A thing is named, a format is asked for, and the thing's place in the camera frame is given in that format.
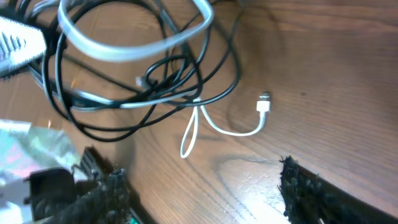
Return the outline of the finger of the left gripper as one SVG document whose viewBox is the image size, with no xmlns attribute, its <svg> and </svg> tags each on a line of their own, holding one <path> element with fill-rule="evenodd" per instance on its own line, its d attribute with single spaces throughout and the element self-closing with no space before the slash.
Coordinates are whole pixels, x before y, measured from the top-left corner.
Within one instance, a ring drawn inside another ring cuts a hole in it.
<svg viewBox="0 0 398 224">
<path fill-rule="evenodd" d="M 1 76 L 40 58 L 47 50 L 43 32 L 33 26 L 1 16 Z"/>
</svg>

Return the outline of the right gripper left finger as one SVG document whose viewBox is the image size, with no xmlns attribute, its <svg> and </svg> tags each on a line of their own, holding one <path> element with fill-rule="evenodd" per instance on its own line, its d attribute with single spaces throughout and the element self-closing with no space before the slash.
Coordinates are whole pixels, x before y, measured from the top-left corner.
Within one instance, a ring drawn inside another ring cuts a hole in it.
<svg viewBox="0 0 398 224">
<path fill-rule="evenodd" d="M 65 169 L 40 173 L 40 214 L 53 224 L 131 222 L 131 196 L 124 170 L 75 182 Z"/>
</svg>

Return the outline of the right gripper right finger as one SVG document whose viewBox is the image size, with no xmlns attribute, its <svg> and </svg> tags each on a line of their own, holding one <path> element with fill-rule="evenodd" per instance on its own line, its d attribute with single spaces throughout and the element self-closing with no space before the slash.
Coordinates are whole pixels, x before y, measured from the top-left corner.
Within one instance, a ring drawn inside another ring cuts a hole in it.
<svg viewBox="0 0 398 224">
<path fill-rule="evenodd" d="M 301 166 L 292 156 L 283 157 L 279 190 L 284 216 L 290 223 L 389 224 L 397 218 L 350 195 Z"/>
</svg>

